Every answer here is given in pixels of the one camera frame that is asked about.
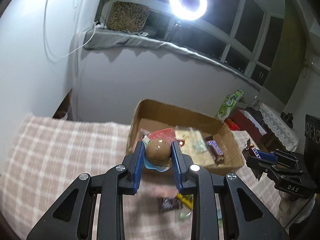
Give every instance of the egg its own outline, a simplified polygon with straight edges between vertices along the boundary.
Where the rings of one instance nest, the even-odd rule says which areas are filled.
[[[164,166],[171,156],[171,146],[164,139],[154,139],[146,147],[146,159],[153,165]]]

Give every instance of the white lace cloth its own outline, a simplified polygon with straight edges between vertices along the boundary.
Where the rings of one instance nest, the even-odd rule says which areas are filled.
[[[268,125],[275,136],[279,138],[283,146],[288,151],[294,152],[297,149],[299,137],[281,119],[280,113],[271,106],[260,101],[254,104],[254,109],[261,112],[264,122]]]

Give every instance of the gray cloth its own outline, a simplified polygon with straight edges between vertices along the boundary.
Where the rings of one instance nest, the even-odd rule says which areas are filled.
[[[93,30],[87,31],[84,43],[86,43],[93,34]],[[220,61],[210,59],[205,57],[199,53],[193,52],[189,49],[179,47],[173,43],[165,42],[165,41],[158,41],[155,39],[142,37],[136,34],[129,34],[124,32],[115,32],[106,29],[97,29],[95,35],[92,39],[84,46],[86,50],[105,50],[111,49],[116,47],[130,47],[130,48],[145,48],[145,49],[159,49],[164,48],[170,52],[184,55],[187,57],[191,57],[194,59],[198,59],[209,64],[218,66],[225,71],[231,72],[234,75],[242,78],[244,81],[252,85],[255,89],[260,90],[260,87],[253,82],[252,80],[243,76],[240,72],[233,70],[231,67],[228,67],[221,63]]]

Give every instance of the plaid bedspread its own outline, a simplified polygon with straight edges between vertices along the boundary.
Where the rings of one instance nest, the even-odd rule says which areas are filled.
[[[60,121],[30,115],[21,126],[1,175],[0,209],[21,239],[81,173],[105,173],[122,162],[129,126],[116,123]],[[239,148],[250,137],[234,132]],[[280,196],[264,174],[258,182],[244,166],[237,175],[276,215]],[[191,220],[177,222],[175,212],[159,214],[149,196],[155,185],[174,185],[173,178],[143,175],[135,196],[124,196],[126,239],[190,239]],[[99,209],[97,200],[96,214]],[[97,216],[93,237],[96,239]]]

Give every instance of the silver screw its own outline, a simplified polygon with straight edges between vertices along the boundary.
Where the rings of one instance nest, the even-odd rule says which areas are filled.
[[[86,173],[82,173],[82,174],[79,176],[79,179],[81,179],[81,180],[86,180],[87,178],[89,178],[89,175],[86,174]]]
[[[199,170],[200,170],[200,167],[199,167],[198,165],[196,165],[196,164],[192,164],[192,165],[190,166],[190,169],[191,169],[192,171],[199,171]]]
[[[237,175],[234,174],[234,173],[228,173],[228,174],[227,174],[227,178],[228,178],[228,179],[231,179],[231,180],[234,180],[234,179],[237,178]]]
[[[118,166],[116,166],[116,170],[117,171],[124,171],[125,170],[125,166],[124,165],[118,165]]]

